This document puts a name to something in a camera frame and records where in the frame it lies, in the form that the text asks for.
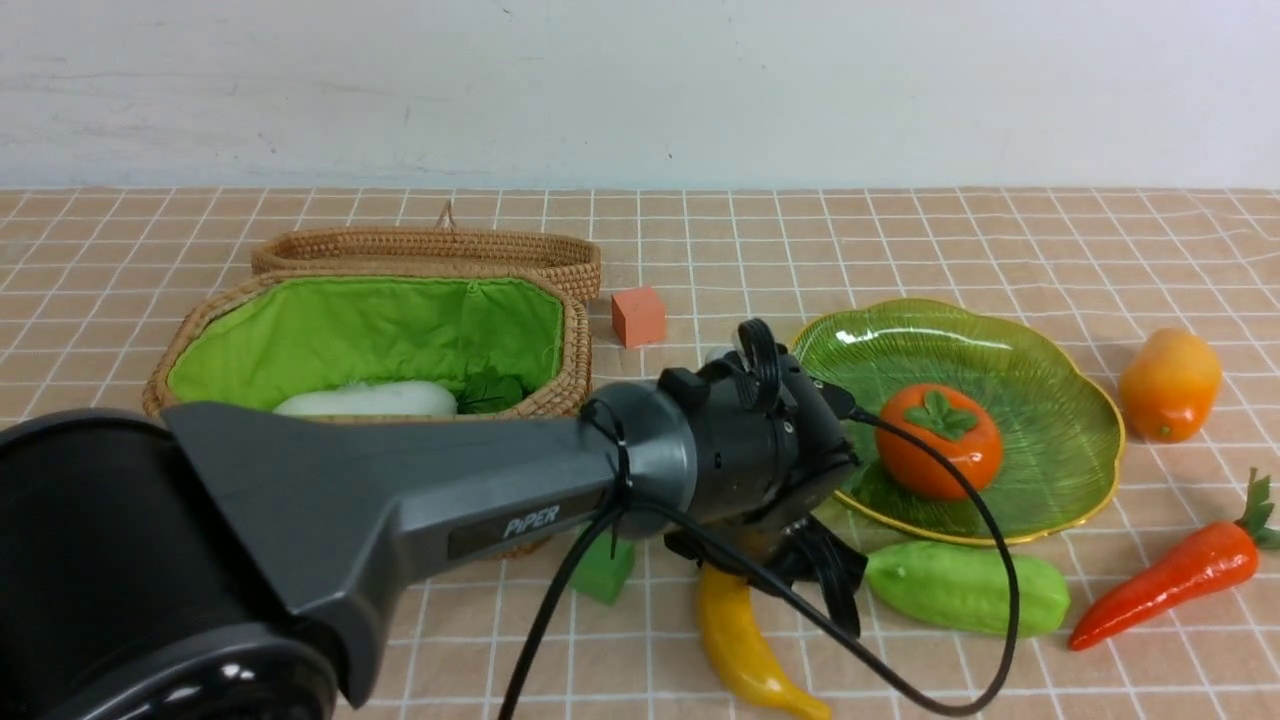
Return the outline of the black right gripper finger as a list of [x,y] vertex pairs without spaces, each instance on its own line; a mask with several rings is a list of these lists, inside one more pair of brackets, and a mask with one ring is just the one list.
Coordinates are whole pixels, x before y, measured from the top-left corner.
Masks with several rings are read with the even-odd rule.
[[[701,529],[732,544],[742,555],[776,574],[788,587],[796,583],[819,583],[819,562],[805,553],[801,541],[831,539],[831,529],[817,520],[803,523],[790,536],[781,530],[762,529],[739,521],[714,521],[703,525]],[[664,534],[664,547],[700,568],[709,564],[731,575],[746,579],[750,577],[742,564],[700,542],[689,530],[677,529]]]
[[851,638],[860,638],[855,596],[867,570],[867,556],[850,548],[818,520],[806,520],[800,528],[800,556],[806,578],[819,585],[831,621]]

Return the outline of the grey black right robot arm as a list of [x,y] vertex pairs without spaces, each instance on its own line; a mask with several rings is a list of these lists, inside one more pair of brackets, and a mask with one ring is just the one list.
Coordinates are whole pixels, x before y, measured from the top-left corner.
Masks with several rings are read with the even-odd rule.
[[5,719],[329,719],[413,583],[603,520],[800,577],[856,405],[751,337],[572,416],[338,424],[229,404],[3,432]]

